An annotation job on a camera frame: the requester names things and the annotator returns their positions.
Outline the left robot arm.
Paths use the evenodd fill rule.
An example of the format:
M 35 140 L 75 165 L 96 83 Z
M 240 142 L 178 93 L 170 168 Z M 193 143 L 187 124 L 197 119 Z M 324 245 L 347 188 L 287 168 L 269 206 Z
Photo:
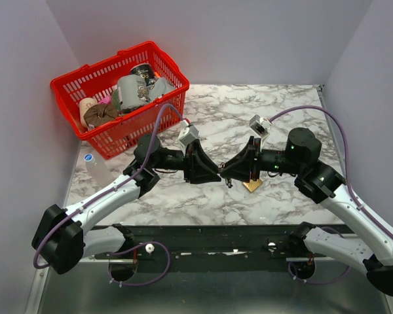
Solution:
M 31 242 L 35 249 L 33 265 L 43 258 L 47 267 L 64 274 L 81 259 L 102 253 L 126 258 L 132 250 L 132 236 L 122 226 L 97 229 L 103 218 L 119 207 L 148 193 L 159 181 L 157 169 L 183 172 L 187 183 L 219 182 L 219 168 L 204 153 L 199 139 L 185 150 L 162 147 L 150 134 L 142 136 L 134 150 L 133 162 L 114 181 L 91 197 L 66 207 L 50 206 L 43 214 Z

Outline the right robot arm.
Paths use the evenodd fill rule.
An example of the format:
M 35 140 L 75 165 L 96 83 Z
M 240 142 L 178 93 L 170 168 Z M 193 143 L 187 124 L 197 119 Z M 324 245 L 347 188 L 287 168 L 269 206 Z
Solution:
M 349 194 L 347 180 L 319 159 L 321 142 L 307 128 L 288 134 L 284 150 L 260 147 L 260 139 L 250 137 L 248 144 L 220 169 L 225 179 L 249 182 L 262 171 L 295 175 L 294 185 L 307 198 L 339 217 L 359 238 L 352 242 L 303 222 L 288 240 L 292 256 L 307 252 L 322 254 L 365 274 L 382 293 L 393 296 L 393 236 L 390 227 L 359 198 Z

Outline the astronaut keychain with keys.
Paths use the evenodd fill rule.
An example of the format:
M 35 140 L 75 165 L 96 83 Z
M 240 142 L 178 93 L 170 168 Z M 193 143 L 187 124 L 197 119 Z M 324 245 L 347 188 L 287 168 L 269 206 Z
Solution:
M 230 178 L 226 178 L 225 179 L 225 183 L 226 183 L 228 188 L 232 188 L 233 187 L 233 183 L 232 183 L 232 180 Z

